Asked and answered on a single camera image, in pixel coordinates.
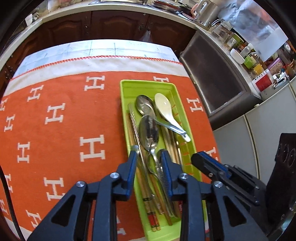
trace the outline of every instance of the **metal bolt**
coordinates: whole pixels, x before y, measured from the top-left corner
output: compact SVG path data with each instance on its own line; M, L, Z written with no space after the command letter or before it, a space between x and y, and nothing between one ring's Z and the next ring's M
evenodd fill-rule
M180 174L180 178L187 179L188 178L188 174L187 173L182 173L182 174Z
M214 182L214 186L220 188L220 187L223 186L223 183L220 182L220 181L215 181L215 182Z
M116 178L119 177L119 173L117 173L117 172L112 172L112 173L110 174L110 177L116 179Z
M79 187L79 188L84 187L85 182L84 181L78 181L78 182L76 182L76 186Z

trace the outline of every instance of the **white refrigerator door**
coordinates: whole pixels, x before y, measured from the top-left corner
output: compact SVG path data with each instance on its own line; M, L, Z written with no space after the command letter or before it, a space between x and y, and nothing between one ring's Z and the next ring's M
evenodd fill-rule
M245 115L214 131L221 162L258 178L257 159Z
M246 114L257 151L260 179L267 184L281 133L296 133L296 98L290 85Z

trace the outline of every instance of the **plastic sheet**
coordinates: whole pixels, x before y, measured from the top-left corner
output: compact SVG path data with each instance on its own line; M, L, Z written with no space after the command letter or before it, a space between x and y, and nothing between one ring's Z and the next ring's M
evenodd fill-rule
M219 17L230 21L233 28L253 44L263 61L288 40L273 18L253 0L228 0Z

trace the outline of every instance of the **kettle handle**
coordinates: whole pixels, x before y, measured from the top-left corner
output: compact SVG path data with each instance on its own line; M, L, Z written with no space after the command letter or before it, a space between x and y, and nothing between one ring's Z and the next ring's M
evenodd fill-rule
M191 14L196 17L196 15L201 15L201 10L204 11L208 6L209 6L209 2L208 0L201 0L200 3L196 4L192 9L191 9Z

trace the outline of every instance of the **cutlery tray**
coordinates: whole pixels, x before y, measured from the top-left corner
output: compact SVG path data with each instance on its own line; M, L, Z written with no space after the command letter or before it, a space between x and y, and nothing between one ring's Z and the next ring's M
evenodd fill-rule
M180 96L178 94L177 88L172 83L163 83L163 82L155 82L148 80L122 80L120 82L120 94L121 94L121 108L123 114L123 123L124 123L124 132L125 139L127 144L128 154L131 150L130 142L129 142L129 131L127 126L127 113L129 113L128 104L133 102L133 110L135 119L137 122L137 126L139 125L140 119L142 115L138 112L136 108L136 97L138 95L146 95L154 101L154 96L157 93L161 93L165 95L171 103L173 116L178 123L182 126L182 128L187 132L187 134L191 138L191 142L186 143L184 139L178 136L178 142L180 145L180 151L182 154L183 160L183 170L184 172L194 176L197 180L201 181L201 173L198 169L191 165L191 156L196 153L196 148L194 144L194 139L191 133L190 125L183 108ZM159 127L159 142L157 145L157 150L166 149L164 139L161 134L161 128ZM152 232L150 227L150 223L146 214L146 210L144 207L144 203L142 200L141 188L138 184L137 178L135 177L134 182L134 191L136 196L136 201L140 213L140 218L142 221L143 229L145 232L145 236L148 241L171 241L179 238L180 230L181 230L181 220L178 218L172 218L172 226L169 226L164 214L159 215L157 212L157 218L161 227L161 230Z

